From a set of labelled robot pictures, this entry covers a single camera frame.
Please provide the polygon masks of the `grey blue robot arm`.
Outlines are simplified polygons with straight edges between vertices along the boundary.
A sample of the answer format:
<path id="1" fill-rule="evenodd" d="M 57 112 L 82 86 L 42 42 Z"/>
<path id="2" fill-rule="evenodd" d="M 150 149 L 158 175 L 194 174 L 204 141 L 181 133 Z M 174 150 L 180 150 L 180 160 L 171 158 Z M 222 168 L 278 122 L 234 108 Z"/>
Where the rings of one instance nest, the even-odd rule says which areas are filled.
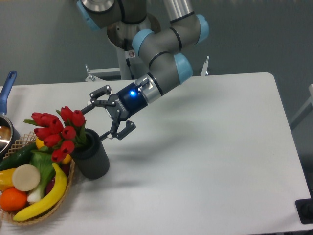
<path id="1" fill-rule="evenodd" d="M 79 0 L 77 8 L 93 30 L 107 29 L 116 47 L 134 53 L 148 72 L 119 92 L 104 86 L 90 94 L 83 113 L 103 107 L 112 119 L 104 139 L 123 139 L 135 129 L 130 117 L 193 75 L 188 59 L 181 51 L 204 41 L 209 35 L 205 17 L 196 14 L 188 0 L 166 0 L 170 27 L 159 23 L 146 11 L 144 0 Z"/>

